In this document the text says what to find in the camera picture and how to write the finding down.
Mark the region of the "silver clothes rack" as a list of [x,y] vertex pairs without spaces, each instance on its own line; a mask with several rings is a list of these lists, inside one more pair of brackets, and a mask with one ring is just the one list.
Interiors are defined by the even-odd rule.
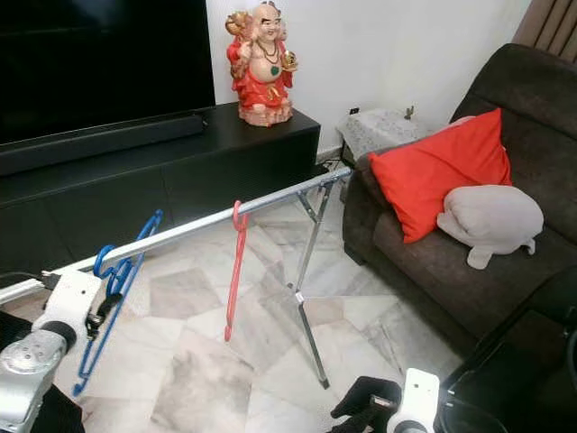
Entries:
[[113,249],[103,249],[103,251],[98,253],[98,255],[79,260],[77,263],[63,265],[63,267],[57,269],[57,272],[76,271],[91,273],[94,269],[98,269],[100,264],[103,264],[105,261],[118,261],[124,259],[124,257],[142,255],[145,252],[150,251],[150,249],[177,242],[182,238],[182,236],[194,234],[195,231],[201,230],[201,228],[222,223],[224,220],[232,220],[235,217],[242,217],[249,213],[255,213],[255,211],[263,209],[264,207],[276,205],[276,203],[280,202],[282,199],[296,198],[298,202],[300,202],[300,205],[306,210],[310,219],[313,220],[313,228],[312,235],[310,235],[309,242],[307,243],[306,252],[302,255],[302,261],[299,265],[298,280],[296,283],[291,284],[291,289],[294,298],[296,298],[302,326],[304,326],[305,335],[307,336],[307,341],[315,360],[318,381],[320,381],[323,388],[329,389],[330,382],[328,375],[326,375],[325,368],[323,367],[320,351],[318,351],[316,347],[312,329],[310,329],[307,320],[307,313],[304,310],[305,300],[304,296],[301,294],[301,289],[304,288],[304,280],[306,278],[309,260],[312,259],[315,240],[317,239],[317,236],[320,235],[320,226],[323,222],[323,215],[328,207],[329,198],[333,195],[334,185],[339,184],[343,179],[349,178],[351,174],[351,168],[330,170],[330,172],[323,173],[321,176],[316,176],[313,179],[302,181],[300,184],[286,187],[285,189],[273,191],[273,193],[264,195],[264,197],[252,199],[252,201],[248,202],[235,203],[233,207],[228,207],[227,209],[220,210],[218,213],[209,216],[191,220],[191,222],[182,224],[182,226],[169,228],[169,230],[162,231],[159,234],[145,236],[140,240],[136,240],[136,242],[125,244],[124,246]]

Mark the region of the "dark brown fabric sofa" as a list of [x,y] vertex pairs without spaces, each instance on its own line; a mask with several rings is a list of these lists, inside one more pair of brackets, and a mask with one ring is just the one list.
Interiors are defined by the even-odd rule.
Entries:
[[343,205],[343,247],[366,264],[454,351],[472,350],[537,285],[577,264],[577,63],[514,42],[479,70],[453,120],[501,108],[501,141],[511,186],[539,203],[544,230],[536,254],[498,257],[483,271],[467,248],[438,228],[403,242],[391,204],[372,176],[370,155],[357,161]]

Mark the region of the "red square cushion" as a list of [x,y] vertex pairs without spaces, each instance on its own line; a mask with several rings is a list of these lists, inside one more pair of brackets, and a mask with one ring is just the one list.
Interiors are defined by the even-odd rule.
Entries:
[[395,211],[404,243],[419,242],[437,229],[449,191],[512,184],[501,141],[502,116],[501,108],[495,108],[416,143],[371,153],[372,176]]

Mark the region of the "plain grey plush pillow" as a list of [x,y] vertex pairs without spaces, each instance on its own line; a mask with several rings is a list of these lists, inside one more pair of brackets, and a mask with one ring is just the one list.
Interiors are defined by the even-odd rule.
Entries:
[[544,214],[522,189],[502,185],[457,187],[444,198],[437,226],[470,247],[466,263],[482,271],[494,255],[525,249],[536,254]]

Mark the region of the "black TV console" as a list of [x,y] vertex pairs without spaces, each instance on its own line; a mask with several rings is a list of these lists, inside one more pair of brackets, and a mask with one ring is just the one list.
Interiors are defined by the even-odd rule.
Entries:
[[0,174],[0,271],[52,271],[137,238],[156,211],[181,226],[314,176],[321,124],[252,126],[238,104],[197,110],[204,133]]

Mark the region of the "large black television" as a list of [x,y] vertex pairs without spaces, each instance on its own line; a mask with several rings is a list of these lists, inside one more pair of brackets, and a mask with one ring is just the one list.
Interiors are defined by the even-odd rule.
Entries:
[[217,103],[206,0],[8,0],[5,143]]

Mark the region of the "black soundbar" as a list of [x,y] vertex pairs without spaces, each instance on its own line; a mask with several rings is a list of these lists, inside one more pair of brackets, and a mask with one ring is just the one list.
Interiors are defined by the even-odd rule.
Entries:
[[185,111],[8,142],[1,145],[0,174],[11,176],[59,162],[182,139],[204,133],[206,129],[204,115]]

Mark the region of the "red plastic clothes hanger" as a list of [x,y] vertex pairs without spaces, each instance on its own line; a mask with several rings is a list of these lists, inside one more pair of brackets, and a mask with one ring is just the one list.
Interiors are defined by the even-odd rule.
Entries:
[[232,211],[231,222],[236,232],[236,242],[234,249],[234,267],[232,268],[230,285],[228,285],[228,300],[225,309],[225,342],[230,342],[234,334],[234,317],[236,311],[236,301],[239,297],[240,281],[242,281],[243,257],[246,251],[248,215],[244,214],[240,207],[242,202],[236,199],[234,211]]

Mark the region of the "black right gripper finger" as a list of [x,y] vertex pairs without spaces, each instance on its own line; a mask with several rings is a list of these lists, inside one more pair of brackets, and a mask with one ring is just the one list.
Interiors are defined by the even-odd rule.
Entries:
[[368,404],[362,407],[337,407],[331,417],[347,417],[331,428],[331,432],[387,432],[387,425],[393,415],[389,405]]
[[343,397],[347,404],[367,404],[371,399],[401,401],[401,387],[396,381],[381,378],[358,378]]

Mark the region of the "side table lace cloth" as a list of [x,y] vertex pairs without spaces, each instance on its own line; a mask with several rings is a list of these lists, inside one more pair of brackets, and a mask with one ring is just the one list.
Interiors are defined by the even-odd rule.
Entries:
[[413,118],[403,119],[404,110],[364,110],[348,115],[335,128],[341,135],[342,147],[339,157],[347,165],[354,165],[360,157],[370,152],[398,147],[415,142],[432,134],[434,128]]

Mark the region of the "red laughing Buddha statue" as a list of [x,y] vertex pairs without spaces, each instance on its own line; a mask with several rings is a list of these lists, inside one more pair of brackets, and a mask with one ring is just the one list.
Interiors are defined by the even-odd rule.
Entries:
[[299,67],[297,55],[286,49],[283,14],[272,1],[226,18],[234,37],[227,46],[232,89],[239,100],[238,115],[252,126],[271,127],[293,116],[288,90]]

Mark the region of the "brown curtain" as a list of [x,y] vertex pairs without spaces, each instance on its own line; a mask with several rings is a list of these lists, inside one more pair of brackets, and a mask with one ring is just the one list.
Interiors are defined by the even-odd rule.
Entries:
[[577,0],[532,0],[512,41],[577,63]]

